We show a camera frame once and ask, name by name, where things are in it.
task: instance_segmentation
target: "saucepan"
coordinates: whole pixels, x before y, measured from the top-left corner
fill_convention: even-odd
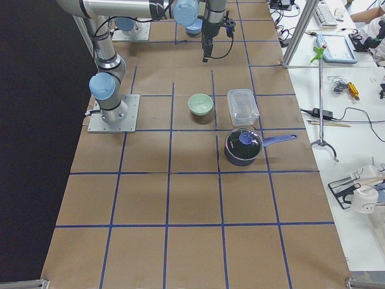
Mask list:
[[[296,140],[296,134],[279,135],[263,139],[255,131],[238,128],[230,132],[224,144],[224,155],[236,166],[248,166],[253,163],[262,148],[280,141]]]

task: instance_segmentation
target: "black curtain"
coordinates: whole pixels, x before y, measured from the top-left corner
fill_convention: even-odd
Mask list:
[[[96,73],[54,0],[2,0],[0,282],[40,279]]]

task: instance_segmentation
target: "yellow tool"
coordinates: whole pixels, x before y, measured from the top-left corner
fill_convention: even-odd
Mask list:
[[[354,98],[357,101],[360,100],[359,91],[356,89],[356,86],[353,83],[351,82],[348,83],[348,90],[352,98]]]

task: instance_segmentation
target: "blue pot handle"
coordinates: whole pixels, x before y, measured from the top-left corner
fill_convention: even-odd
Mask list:
[[[268,137],[262,141],[263,146],[271,145],[272,143],[279,143],[280,141],[296,140],[296,134],[278,135],[277,137]]]

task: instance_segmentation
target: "pot lid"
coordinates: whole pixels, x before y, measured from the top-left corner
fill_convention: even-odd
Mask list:
[[[255,158],[261,148],[262,140],[250,129],[235,129],[226,137],[226,149],[241,160]]]

